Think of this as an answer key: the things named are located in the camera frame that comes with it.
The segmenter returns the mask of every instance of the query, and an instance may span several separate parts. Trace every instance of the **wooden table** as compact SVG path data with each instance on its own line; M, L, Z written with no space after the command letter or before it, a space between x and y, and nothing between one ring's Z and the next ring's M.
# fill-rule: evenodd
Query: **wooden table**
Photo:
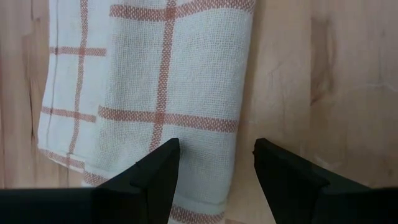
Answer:
M256 138L370 187L398 185L397 11L396 0L257 0L227 223L274 223L254 173ZM47 0L0 2L4 188L81 181L36 148L47 14Z

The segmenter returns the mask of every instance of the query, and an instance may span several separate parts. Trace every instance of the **wooden surface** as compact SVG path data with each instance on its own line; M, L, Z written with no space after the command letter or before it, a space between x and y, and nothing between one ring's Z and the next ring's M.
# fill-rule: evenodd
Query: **wooden surface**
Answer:
M398 1L257 0L227 223L275 223L256 138L371 187L398 185ZM0 1L0 186L79 186L37 152L46 0Z
M71 187L80 175L36 148L49 59L46 0L0 1L0 184L4 188Z

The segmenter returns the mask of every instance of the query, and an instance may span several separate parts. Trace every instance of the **woven fabric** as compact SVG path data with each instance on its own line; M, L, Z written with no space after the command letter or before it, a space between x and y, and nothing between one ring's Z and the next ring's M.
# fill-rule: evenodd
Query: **woven fabric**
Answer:
M39 148L99 185L170 138L169 223L219 223L231 183L254 0L50 0Z

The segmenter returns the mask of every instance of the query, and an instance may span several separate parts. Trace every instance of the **plaid towel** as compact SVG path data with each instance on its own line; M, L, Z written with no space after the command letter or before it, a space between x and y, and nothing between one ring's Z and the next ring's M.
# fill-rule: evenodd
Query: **plaid towel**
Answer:
M99 185L170 138L170 223L218 223L234 165L254 0L50 0L39 148Z

